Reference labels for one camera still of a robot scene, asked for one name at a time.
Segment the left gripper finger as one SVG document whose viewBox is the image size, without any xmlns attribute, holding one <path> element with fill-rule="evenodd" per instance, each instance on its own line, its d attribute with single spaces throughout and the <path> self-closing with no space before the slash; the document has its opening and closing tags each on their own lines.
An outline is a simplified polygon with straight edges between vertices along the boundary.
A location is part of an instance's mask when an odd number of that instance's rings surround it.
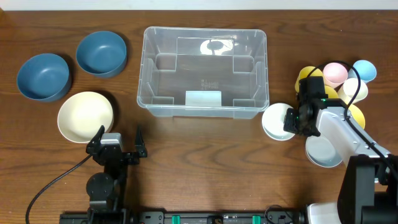
<svg viewBox="0 0 398 224">
<path fill-rule="evenodd" d="M 141 128 L 138 126 L 136 129 L 135 148 L 139 157 L 147 157 L 147 149 L 142 137 Z"/>
<path fill-rule="evenodd" d="M 100 126 L 97 133 L 94 137 L 89 141 L 86 145 L 86 153 L 87 154 L 97 154 L 101 148 L 101 137 L 105 132 L 105 128 L 103 125 Z"/>
</svg>

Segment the white small bowl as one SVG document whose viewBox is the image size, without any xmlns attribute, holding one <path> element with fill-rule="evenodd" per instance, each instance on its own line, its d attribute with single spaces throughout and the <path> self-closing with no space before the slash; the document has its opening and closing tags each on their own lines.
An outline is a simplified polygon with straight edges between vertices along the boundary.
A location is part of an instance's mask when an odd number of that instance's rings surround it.
<svg viewBox="0 0 398 224">
<path fill-rule="evenodd" d="M 262 115 L 262 127 L 264 132 L 276 141 L 287 141 L 295 134 L 284 131 L 284 119 L 287 110 L 292 108 L 286 103 L 274 103 L 270 105 Z"/>
</svg>

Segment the yellow cup front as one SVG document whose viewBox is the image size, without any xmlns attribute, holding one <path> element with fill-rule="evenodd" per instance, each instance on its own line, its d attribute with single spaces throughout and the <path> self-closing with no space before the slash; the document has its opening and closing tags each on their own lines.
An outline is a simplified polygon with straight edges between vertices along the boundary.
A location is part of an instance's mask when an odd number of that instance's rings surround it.
<svg viewBox="0 0 398 224">
<path fill-rule="evenodd" d="M 328 95 L 328 98 L 338 98 L 338 94 L 334 88 L 325 85 L 325 93 Z"/>
</svg>

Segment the yellow cup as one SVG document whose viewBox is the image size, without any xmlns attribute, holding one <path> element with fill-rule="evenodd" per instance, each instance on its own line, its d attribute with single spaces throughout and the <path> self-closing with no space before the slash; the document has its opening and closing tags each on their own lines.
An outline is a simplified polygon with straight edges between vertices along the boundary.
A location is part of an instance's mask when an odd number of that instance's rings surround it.
<svg viewBox="0 0 398 224">
<path fill-rule="evenodd" d="M 295 82 L 295 91 L 297 93 L 299 92 L 299 81 L 303 78 L 306 78 L 308 76 L 308 74 L 314 69 L 315 69 L 314 66 L 307 66 L 307 67 L 304 67 L 303 69 L 301 69 L 301 71 L 299 72 L 299 75 L 297 77 L 297 80 Z M 311 76 L 323 77 L 323 72 L 318 68 L 314 72 L 311 73 Z"/>
<path fill-rule="evenodd" d="M 334 88 L 325 85 L 325 93 L 328 95 L 328 98 L 338 98 L 338 94 Z"/>
</svg>

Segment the light grey small bowl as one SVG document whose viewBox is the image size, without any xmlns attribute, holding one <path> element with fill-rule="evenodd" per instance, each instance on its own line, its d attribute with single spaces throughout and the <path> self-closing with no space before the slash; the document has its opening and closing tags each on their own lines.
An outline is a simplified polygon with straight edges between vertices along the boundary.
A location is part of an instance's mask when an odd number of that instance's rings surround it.
<svg viewBox="0 0 398 224">
<path fill-rule="evenodd" d="M 324 136 L 308 137 L 305 142 L 305 153 L 313 164 L 324 168 L 336 167 L 343 161 L 331 142 Z"/>
</svg>

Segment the cream white cup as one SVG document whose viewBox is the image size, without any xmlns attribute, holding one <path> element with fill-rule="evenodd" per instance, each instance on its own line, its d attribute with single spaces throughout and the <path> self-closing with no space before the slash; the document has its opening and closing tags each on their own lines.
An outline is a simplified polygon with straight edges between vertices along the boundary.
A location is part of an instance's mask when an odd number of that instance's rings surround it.
<svg viewBox="0 0 398 224">
<path fill-rule="evenodd" d="M 368 93 L 368 87 L 365 82 L 360 80 L 360 89 L 358 94 L 356 95 L 353 104 L 364 100 Z M 356 90 L 358 89 L 358 79 L 357 78 L 349 78 L 347 79 L 344 84 L 340 87 L 338 90 L 338 97 L 342 99 L 346 104 L 348 104 L 351 99 L 354 97 L 354 94 L 356 93 Z"/>
</svg>

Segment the pink cup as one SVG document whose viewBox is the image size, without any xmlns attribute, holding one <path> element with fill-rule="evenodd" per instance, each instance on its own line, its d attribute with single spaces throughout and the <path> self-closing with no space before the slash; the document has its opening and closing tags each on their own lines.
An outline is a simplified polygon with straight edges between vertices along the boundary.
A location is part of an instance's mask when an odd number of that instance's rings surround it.
<svg viewBox="0 0 398 224">
<path fill-rule="evenodd" d="M 348 77 L 347 69 L 340 63 L 332 62 L 325 65 L 323 69 L 323 79 L 327 86 L 336 88 L 346 81 Z"/>
</svg>

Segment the yellow small bowl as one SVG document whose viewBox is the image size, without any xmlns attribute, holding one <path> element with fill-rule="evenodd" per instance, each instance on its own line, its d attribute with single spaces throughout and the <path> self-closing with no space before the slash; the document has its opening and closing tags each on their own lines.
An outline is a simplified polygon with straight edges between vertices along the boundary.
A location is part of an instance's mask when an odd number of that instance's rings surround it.
<svg viewBox="0 0 398 224">
<path fill-rule="evenodd" d="M 366 120 L 363 112 L 355 105 L 350 105 L 348 109 L 351 112 L 354 120 L 364 129 L 366 125 Z"/>
</svg>

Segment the light blue cup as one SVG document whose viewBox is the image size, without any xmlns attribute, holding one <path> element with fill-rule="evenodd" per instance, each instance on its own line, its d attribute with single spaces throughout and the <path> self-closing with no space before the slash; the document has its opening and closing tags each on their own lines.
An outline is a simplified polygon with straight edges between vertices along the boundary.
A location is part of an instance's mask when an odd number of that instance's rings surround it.
<svg viewBox="0 0 398 224">
<path fill-rule="evenodd" d="M 359 73 L 360 79 L 365 83 L 369 83 L 377 77 L 376 67 L 370 61 L 358 60 L 353 67 Z"/>
</svg>

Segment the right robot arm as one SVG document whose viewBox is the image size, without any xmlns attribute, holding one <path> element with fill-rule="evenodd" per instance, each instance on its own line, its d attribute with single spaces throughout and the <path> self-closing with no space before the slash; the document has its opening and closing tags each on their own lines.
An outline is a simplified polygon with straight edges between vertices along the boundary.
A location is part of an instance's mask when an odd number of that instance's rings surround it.
<svg viewBox="0 0 398 224">
<path fill-rule="evenodd" d="M 360 127 L 343 100 L 312 98 L 287 109 L 284 131 L 323 136 L 343 160 L 340 223 L 397 223 L 397 156 Z"/>
</svg>

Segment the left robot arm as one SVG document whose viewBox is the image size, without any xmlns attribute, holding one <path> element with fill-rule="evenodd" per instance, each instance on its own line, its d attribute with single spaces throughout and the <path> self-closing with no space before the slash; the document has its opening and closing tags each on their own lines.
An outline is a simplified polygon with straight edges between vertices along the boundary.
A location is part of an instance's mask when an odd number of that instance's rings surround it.
<svg viewBox="0 0 398 224">
<path fill-rule="evenodd" d="M 136 131 L 135 150 L 123 152 L 121 134 L 106 133 L 101 126 L 86 146 L 86 153 L 104 167 L 103 172 L 92 175 L 86 184 L 90 197 L 89 224 L 137 223 L 134 212 L 124 207 L 124 194 L 128 167 L 139 164 L 147 157 L 147 149 L 139 128 Z"/>
</svg>

